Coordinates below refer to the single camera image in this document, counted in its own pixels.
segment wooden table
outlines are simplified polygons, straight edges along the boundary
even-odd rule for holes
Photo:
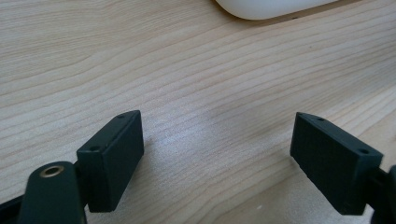
[[[0,203],[140,109],[146,154],[118,209],[90,223],[369,223],[370,208],[335,212],[290,139],[297,111],[316,114],[383,152],[383,169],[396,163],[396,2],[296,15],[242,21],[209,0],[1,2]]]

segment brass insert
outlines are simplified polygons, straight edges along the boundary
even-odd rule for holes
[[[64,167],[61,165],[50,166],[45,170],[40,172],[40,176],[44,178],[53,177],[60,174],[64,170]]]

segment screw hole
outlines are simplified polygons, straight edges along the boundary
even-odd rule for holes
[[[40,176],[44,178],[53,177],[60,174],[64,170],[63,166],[55,165],[41,171]]]
[[[99,146],[95,146],[95,147],[90,147],[90,151],[97,151],[99,150]]]
[[[361,152],[363,154],[369,154],[370,153],[369,150],[363,149],[363,148],[359,149],[359,152]]]

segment black plastic part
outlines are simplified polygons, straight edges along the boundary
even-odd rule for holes
[[[68,161],[44,165],[29,176],[19,224],[83,224],[75,167]]]
[[[17,223],[18,214],[21,209],[23,195],[14,198],[6,203],[0,204],[0,223],[13,224]]]
[[[389,173],[378,170],[373,173],[367,184],[367,203],[375,213],[372,224],[395,224],[396,223],[396,166]]]
[[[290,155],[342,215],[361,215],[383,155],[326,119],[297,113]]]
[[[77,151],[91,212],[116,209],[143,154],[140,111],[116,116]]]

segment white object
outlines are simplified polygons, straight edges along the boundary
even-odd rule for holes
[[[226,11],[246,20],[266,20],[337,0],[216,0]]]

